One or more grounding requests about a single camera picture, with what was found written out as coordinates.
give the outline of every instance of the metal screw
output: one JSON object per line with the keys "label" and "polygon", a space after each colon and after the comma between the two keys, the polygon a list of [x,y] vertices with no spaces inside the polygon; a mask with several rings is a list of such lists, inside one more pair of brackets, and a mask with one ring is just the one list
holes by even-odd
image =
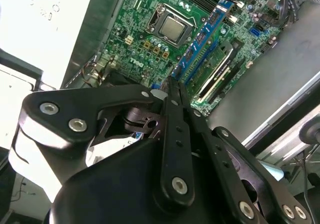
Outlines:
{"label": "metal screw", "polygon": [[81,120],[79,118],[73,118],[69,121],[69,127],[71,130],[77,133],[81,133],[87,129],[87,124],[84,120]]}
{"label": "metal screw", "polygon": [[201,113],[198,110],[194,110],[193,113],[197,116],[197,117],[201,117]]}
{"label": "metal screw", "polygon": [[172,187],[175,189],[175,191],[181,195],[184,195],[188,191],[188,187],[186,182],[179,177],[175,177],[172,179]]}
{"label": "metal screw", "polygon": [[294,207],[296,212],[298,213],[299,217],[301,217],[302,219],[307,219],[306,214],[301,210],[301,208],[299,207]]}
{"label": "metal screw", "polygon": [[283,205],[282,206],[284,213],[291,219],[295,218],[294,213],[291,211],[291,209],[287,206],[287,205]]}
{"label": "metal screw", "polygon": [[226,136],[226,137],[229,136],[229,133],[228,133],[226,130],[222,130],[221,133],[222,133],[224,136]]}
{"label": "metal screw", "polygon": [[246,202],[240,202],[239,203],[239,207],[240,207],[240,210],[241,212],[249,219],[253,219],[255,217],[255,213],[254,211],[252,210],[252,208],[249,206],[248,203]]}
{"label": "metal screw", "polygon": [[174,105],[178,106],[178,103],[175,102],[174,100],[171,100],[171,103],[173,103]]}
{"label": "metal screw", "polygon": [[149,94],[148,94],[147,92],[142,91],[141,94],[142,94],[144,97],[149,98]]}
{"label": "metal screw", "polygon": [[59,108],[53,103],[43,103],[40,105],[40,111],[48,115],[53,115],[59,112]]}

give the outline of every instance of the wire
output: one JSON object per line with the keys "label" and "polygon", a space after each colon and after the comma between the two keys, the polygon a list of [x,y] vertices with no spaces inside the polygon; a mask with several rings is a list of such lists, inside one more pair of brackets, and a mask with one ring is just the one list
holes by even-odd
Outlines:
{"label": "wire", "polygon": [[23,184],[23,182],[24,182],[24,179],[25,179],[25,177],[23,177],[22,178],[22,180],[21,180],[21,183],[20,183],[20,189],[19,189],[19,197],[18,197],[18,199],[16,199],[16,200],[11,200],[11,202],[16,202],[16,201],[19,201],[20,200],[20,198],[21,198],[21,192],[22,192],[22,190],[21,190],[21,188],[22,188],[22,184]]}
{"label": "wire", "polygon": [[307,178],[307,167],[306,167],[306,155],[304,151],[303,151],[303,159],[302,159],[302,171],[303,171],[303,196],[305,199],[305,203],[308,206],[313,224],[318,224],[315,211],[313,210],[308,197],[308,178]]}

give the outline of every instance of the pcie slot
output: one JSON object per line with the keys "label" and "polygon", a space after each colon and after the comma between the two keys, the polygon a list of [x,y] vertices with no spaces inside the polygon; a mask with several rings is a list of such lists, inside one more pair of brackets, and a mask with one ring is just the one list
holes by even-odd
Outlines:
{"label": "pcie slot", "polygon": [[231,80],[238,74],[241,66],[245,62],[246,58],[243,58],[241,61],[239,61],[235,67],[231,69],[231,72],[228,73],[225,77],[225,79],[219,84],[219,86],[213,91],[213,93],[210,95],[208,99],[208,103],[212,104],[214,100],[222,93],[224,88],[231,82]]}
{"label": "pcie slot", "polygon": [[223,51],[225,53],[225,57],[218,65],[218,67],[212,72],[212,74],[209,76],[209,78],[206,80],[206,82],[198,92],[199,102],[202,102],[204,99],[206,99],[207,95],[210,93],[210,90],[212,90],[216,86],[223,75],[229,70],[229,64],[231,62],[229,57],[231,56],[234,49],[229,41],[223,42],[221,46],[224,47]]}
{"label": "pcie slot", "polygon": [[219,84],[219,82],[225,77],[225,75],[230,69],[231,62],[236,57],[238,51],[242,48],[243,43],[237,39],[234,39],[232,42],[232,48],[230,48],[229,44],[227,43],[224,43],[224,45],[228,46],[227,55],[223,59],[219,67],[215,69],[213,74],[207,79],[207,81],[200,89],[200,92],[198,93],[198,102],[203,102],[204,100],[206,100],[208,96],[211,94],[211,92]]}

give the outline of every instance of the screw hole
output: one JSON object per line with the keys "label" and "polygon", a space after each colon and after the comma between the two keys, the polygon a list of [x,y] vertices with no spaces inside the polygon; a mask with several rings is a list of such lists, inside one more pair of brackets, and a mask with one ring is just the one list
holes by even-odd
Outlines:
{"label": "screw hole", "polygon": [[179,147],[183,147],[183,146],[184,146],[180,140],[176,140],[175,143],[176,143]]}
{"label": "screw hole", "polygon": [[48,112],[53,112],[53,111],[54,111],[54,108],[51,107],[51,106],[46,106],[46,107],[44,107],[44,108],[45,108],[45,110],[48,111]]}
{"label": "screw hole", "polygon": [[152,120],[148,122],[147,127],[148,128],[155,128],[158,125],[158,122],[156,120]]}
{"label": "screw hole", "polygon": [[226,168],[229,168],[229,167],[230,167],[229,163],[227,163],[227,162],[225,162],[225,161],[223,161],[222,163],[223,163],[223,165],[224,165]]}
{"label": "screw hole", "polygon": [[83,126],[82,122],[79,122],[79,121],[75,121],[73,125],[77,128],[82,128]]}
{"label": "screw hole", "polygon": [[181,129],[181,127],[176,126],[175,128],[176,128],[176,130],[177,130],[178,132],[182,133],[182,129]]}

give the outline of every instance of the robotic arm link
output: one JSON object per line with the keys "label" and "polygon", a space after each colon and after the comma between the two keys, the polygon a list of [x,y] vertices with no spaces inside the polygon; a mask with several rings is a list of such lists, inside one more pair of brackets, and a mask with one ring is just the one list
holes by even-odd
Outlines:
{"label": "robotic arm link", "polygon": [[[143,138],[86,167],[89,147],[134,133]],[[31,162],[18,151],[29,141],[43,157],[38,165],[62,185],[50,224],[312,223],[229,130],[208,128],[170,77],[160,90],[129,84],[32,93],[11,159]]]}

